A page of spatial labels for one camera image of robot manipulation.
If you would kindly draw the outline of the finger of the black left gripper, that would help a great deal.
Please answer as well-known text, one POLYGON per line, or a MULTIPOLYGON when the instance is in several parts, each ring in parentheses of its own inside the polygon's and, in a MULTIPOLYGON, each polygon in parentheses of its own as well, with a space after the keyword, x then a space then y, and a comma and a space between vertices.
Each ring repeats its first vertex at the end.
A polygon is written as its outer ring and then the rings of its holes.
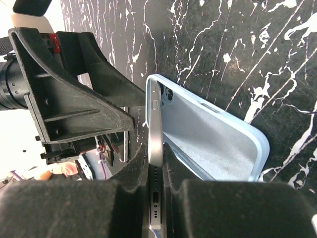
POLYGON ((112 66, 90 32, 57 32, 66 71, 77 78, 88 73, 92 89, 118 107, 144 106, 145 92, 112 66))

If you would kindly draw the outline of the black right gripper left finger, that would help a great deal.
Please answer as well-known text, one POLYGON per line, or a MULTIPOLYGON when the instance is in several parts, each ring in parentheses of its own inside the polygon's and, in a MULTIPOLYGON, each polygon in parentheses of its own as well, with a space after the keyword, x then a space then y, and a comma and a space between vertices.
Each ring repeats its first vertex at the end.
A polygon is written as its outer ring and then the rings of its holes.
POLYGON ((0 193, 3 238, 146 238, 149 235, 145 144, 106 180, 27 180, 0 193))

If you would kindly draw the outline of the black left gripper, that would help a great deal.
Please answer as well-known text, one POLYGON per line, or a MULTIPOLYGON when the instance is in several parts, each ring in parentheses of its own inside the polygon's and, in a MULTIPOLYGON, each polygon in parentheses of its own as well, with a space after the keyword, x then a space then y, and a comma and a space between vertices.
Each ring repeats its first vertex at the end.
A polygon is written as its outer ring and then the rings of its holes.
POLYGON ((133 130, 133 118, 73 78, 37 29, 12 28, 8 36, 0 39, 5 59, 0 63, 0 110, 30 111, 47 164, 77 160, 99 146, 94 136, 133 130))

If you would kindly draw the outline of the blue phone case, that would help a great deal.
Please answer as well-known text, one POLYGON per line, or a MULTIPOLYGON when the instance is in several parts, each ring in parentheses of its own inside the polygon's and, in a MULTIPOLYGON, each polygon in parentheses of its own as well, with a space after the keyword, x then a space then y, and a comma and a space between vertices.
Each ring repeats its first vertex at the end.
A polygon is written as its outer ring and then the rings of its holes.
POLYGON ((151 79, 160 87, 163 144, 180 162, 203 180, 258 180, 270 152, 260 130, 160 74, 146 81, 147 126, 151 79))

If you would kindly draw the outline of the lilac phone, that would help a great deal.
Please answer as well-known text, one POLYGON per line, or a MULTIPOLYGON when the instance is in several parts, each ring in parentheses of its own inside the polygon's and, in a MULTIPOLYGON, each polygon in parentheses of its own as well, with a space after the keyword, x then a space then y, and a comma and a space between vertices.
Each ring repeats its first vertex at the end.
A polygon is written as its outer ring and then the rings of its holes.
POLYGON ((161 229, 161 196, 162 196, 162 165, 163 135, 160 110, 160 87, 156 80, 149 80, 148 110, 148 159, 150 186, 150 227, 161 229))

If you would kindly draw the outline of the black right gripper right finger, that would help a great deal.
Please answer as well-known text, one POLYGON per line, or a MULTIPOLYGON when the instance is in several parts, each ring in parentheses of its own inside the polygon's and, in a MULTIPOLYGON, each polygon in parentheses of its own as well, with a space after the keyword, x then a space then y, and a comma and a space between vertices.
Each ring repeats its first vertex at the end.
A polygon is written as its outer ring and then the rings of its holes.
POLYGON ((166 238, 314 238, 317 214, 284 183, 204 181, 163 146, 166 238))

